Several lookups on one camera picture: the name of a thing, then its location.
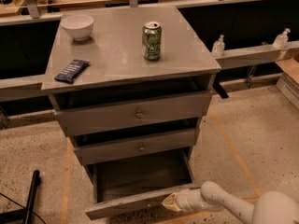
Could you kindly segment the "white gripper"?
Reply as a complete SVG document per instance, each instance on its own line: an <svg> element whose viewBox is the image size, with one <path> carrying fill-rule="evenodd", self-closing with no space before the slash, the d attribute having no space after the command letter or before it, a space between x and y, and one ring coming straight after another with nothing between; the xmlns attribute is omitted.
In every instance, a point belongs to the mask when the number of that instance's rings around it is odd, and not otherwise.
<svg viewBox="0 0 299 224"><path fill-rule="evenodd" d="M205 199L201 195L200 189L183 189L179 193L170 194L162 201L164 208L174 212L202 209L204 204Z"/></svg>

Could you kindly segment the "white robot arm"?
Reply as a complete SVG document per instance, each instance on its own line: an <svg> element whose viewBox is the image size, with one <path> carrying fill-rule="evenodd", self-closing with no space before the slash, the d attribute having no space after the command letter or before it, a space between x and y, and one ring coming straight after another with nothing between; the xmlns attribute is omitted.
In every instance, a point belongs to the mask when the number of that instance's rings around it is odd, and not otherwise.
<svg viewBox="0 0 299 224"><path fill-rule="evenodd" d="M243 224L299 224L299 202L284 193L266 192L252 204L211 181L204 182L200 188L170 194L164 198L163 206L175 212L226 209Z"/></svg>

